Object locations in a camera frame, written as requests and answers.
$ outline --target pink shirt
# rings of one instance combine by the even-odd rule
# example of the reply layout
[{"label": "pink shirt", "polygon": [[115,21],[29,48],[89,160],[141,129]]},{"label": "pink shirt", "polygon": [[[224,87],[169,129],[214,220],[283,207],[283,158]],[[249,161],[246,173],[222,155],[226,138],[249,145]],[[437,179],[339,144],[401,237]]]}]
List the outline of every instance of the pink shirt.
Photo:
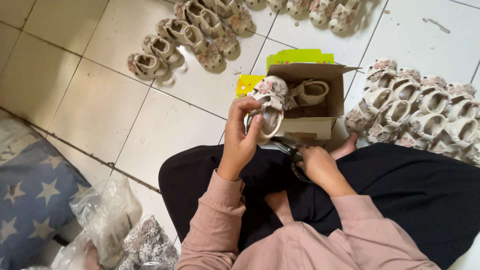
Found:
[{"label": "pink shirt", "polygon": [[241,180],[230,182],[213,173],[190,221],[177,269],[440,269],[398,224],[380,214],[370,196],[361,195],[332,198],[343,230],[329,237],[294,222],[239,254],[243,187]]}]

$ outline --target shirt cuff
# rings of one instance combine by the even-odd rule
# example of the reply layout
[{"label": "shirt cuff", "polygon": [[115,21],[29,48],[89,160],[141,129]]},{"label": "shirt cuff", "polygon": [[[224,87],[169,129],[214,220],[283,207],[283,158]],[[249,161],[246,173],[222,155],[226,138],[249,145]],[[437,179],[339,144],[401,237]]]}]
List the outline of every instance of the shirt cuff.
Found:
[{"label": "shirt cuff", "polygon": [[207,192],[205,192],[206,197],[209,197],[225,206],[237,206],[240,202],[241,193],[245,183],[242,179],[237,181],[228,181],[216,173],[216,169],[213,171],[212,179],[210,179],[210,184],[208,184]]},{"label": "shirt cuff", "polygon": [[341,220],[381,219],[382,214],[365,195],[349,195],[331,198]]}]

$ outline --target cardboard shoe box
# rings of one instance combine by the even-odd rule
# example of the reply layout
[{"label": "cardboard shoe box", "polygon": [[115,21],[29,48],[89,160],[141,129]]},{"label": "cardboard shoe box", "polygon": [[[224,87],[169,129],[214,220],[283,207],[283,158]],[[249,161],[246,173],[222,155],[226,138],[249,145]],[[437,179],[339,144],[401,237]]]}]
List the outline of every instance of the cardboard shoe box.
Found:
[{"label": "cardboard shoe box", "polygon": [[343,74],[357,69],[359,68],[338,64],[270,65],[267,76],[277,76],[287,84],[300,84],[305,80],[315,79],[324,81],[329,86],[329,92],[320,104],[285,111],[285,117],[277,135],[288,135],[298,139],[329,140],[335,119],[343,116]]}]

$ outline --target pink long sleeve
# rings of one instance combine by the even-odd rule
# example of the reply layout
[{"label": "pink long sleeve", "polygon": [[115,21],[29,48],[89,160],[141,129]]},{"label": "pink long sleeve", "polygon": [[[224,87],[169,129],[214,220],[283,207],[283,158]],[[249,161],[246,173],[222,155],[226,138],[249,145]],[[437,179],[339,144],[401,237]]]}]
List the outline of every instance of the pink long sleeve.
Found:
[{"label": "pink long sleeve", "polygon": [[343,196],[332,201],[354,260],[362,269],[440,269],[419,251],[407,232],[383,218],[370,196]]},{"label": "pink long sleeve", "polygon": [[245,212],[240,201],[243,187],[242,180],[227,181],[213,172],[181,244],[177,269],[232,268],[239,255],[241,217]]}]

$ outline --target bare foot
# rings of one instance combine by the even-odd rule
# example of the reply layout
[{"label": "bare foot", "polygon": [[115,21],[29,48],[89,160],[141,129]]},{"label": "bare foot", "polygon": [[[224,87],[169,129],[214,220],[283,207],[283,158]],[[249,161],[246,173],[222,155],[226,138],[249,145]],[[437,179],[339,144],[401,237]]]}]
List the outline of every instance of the bare foot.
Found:
[{"label": "bare foot", "polygon": [[265,195],[264,201],[273,210],[283,225],[295,222],[293,220],[292,212],[290,211],[290,205],[288,204],[286,190],[277,193],[268,193]]},{"label": "bare foot", "polygon": [[335,159],[339,159],[341,157],[344,157],[351,152],[357,150],[357,139],[358,136],[355,133],[350,133],[350,136],[348,136],[347,139],[345,139],[345,142],[340,146],[339,148],[333,150],[330,155]]}]

